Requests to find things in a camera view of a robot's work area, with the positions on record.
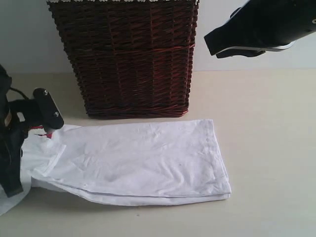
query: folded white shirt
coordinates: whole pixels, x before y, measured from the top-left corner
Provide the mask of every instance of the folded white shirt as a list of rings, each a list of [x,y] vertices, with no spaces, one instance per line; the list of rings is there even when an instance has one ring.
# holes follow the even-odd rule
[[[32,177],[89,201],[178,205],[231,194],[211,120],[66,125],[52,142],[64,153]]]

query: beige table surface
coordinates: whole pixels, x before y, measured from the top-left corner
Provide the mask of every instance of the beige table surface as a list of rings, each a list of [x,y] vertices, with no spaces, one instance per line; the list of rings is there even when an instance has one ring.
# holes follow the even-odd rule
[[[12,75],[50,90],[66,123],[214,119],[232,197],[176,207],[113,207],[33,189],[0,217],[0,237],[315,237],[316,70],[194,73],[176,119],[89,119],[73,75]]]

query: brown wicker basket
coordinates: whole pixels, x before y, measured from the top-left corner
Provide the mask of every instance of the brown wicker basket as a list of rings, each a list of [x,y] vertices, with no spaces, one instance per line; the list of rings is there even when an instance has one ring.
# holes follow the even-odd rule
[[[89,116],[188,111],[197,0],[49,2]]]

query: black cable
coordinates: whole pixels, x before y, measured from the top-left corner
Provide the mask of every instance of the black cable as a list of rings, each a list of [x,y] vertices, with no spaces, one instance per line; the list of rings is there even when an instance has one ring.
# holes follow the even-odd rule
[[[12,88],[12,87],[10,87],[10,90],[19,93],[20,95],[22,95],[22,97],[23,97],[25,100],[29,100],[29,98],[28,98],[22,91],[20,91],[20,90],[18,90],[18,89],[15,89],[15,88]]]

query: white wall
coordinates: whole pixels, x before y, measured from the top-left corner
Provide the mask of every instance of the white wall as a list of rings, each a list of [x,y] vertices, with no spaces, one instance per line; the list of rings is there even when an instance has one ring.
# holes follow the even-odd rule
[[[225,23],[246,0],[200,0],[195,71],[315,68],[316,34],[288,51],[258,58],[211,57],[203,36]],[[72,72],[44,0],[0,0],[0,63],[9,72]]]

